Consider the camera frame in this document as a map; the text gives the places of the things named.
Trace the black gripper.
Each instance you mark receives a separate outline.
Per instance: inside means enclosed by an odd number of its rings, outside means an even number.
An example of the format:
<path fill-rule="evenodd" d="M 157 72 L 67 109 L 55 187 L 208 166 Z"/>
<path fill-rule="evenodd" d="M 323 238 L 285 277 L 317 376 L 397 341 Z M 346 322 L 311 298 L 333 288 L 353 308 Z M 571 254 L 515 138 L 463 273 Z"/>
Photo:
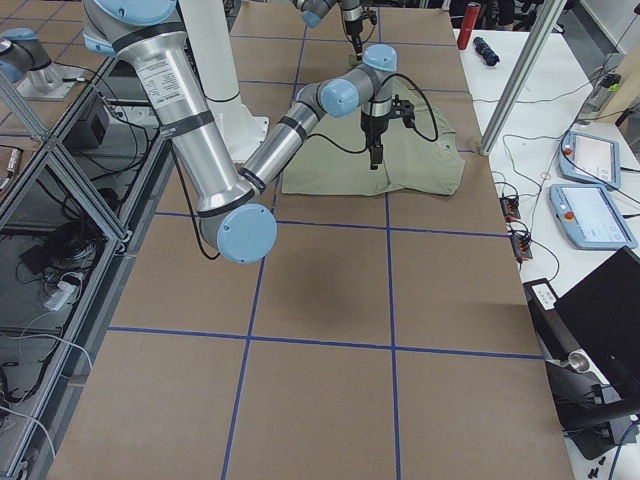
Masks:
<path fill-rule="evenodd" d="M 389 115 L 360 115 L 360 127 L 365 134 L 365 147 L 369 152 L 370 170 L 378 169 L 383 163 L 382 135 L 387 131 Z"/>
<path fill-rule="evenodd" d="M 341 5 L 342 21 L 344 32 L 351 43 L 354 53 L 361 54 L 363 31 L 363 8 L 360 4 L 342 4 Z"/>

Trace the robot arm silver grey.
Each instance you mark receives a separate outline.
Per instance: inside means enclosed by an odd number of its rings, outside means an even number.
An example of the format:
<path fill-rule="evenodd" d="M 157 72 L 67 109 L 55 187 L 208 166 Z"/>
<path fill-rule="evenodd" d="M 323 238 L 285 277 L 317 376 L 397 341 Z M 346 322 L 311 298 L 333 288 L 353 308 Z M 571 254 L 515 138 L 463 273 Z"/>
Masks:
<path fill-rule="evenodd" d="M 226 259 L 248 264 L 273 248 L 277 223 L 256 198 L 287 166 L 325 115 L 339 118 L 390 101 L 396 50 L 368 47 L 362 64 L 305 86 L 242 168 L 224 144 L 184 51 L 188 29 L 173 1 L 86 1 L 88 49 L 129 63 L 198 193 L 202 237 Z"/>
<path fill-rule="evenodd" d="M 318 26 L 338 6 L 343 33 L 353 47 L 354 58 L 356 61 L 362 60 L 363 44 L 368 41 L 361 38 L 363 23 L 368 20 L 373 27 L 377 25 L 377 13 L 374 10 L 365 7 L 359 0 L 292 0 L 291 4 L 301 12 L 304 23 L 311 28 Z"/>

